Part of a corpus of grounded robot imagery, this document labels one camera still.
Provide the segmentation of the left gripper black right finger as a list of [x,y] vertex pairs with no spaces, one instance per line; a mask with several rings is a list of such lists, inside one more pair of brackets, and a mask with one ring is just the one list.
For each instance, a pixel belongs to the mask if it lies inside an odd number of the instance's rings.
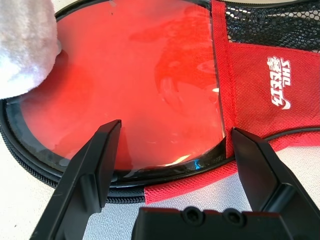
[[320,214],[295,174],[266,140],[240,128],[231,131],[231,138],[239,179],[253,211]]

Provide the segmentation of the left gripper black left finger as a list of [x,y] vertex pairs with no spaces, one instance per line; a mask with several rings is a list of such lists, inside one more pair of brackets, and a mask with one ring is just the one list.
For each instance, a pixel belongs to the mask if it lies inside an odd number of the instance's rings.
[[91,215],[106,204],[122,123],[98,128],[68,164],[32,235],[32,240],[81,240]]

